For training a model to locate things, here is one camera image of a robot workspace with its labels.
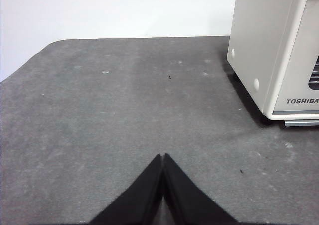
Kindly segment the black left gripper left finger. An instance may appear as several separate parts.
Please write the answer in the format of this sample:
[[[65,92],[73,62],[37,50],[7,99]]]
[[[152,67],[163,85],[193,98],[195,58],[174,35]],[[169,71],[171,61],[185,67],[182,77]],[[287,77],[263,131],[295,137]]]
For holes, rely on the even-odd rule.
[[[136,180],[98,213],[91,225],[150,225],[161,201],[162,163],[156,155]]]

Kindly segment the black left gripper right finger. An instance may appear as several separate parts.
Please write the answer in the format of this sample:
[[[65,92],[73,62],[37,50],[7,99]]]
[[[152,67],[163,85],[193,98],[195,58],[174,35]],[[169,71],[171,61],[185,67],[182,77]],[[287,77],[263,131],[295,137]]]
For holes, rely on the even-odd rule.
[[[177,225],[238,225],[239,222],[201,191],[169,154],[163,157],[165,201]]]

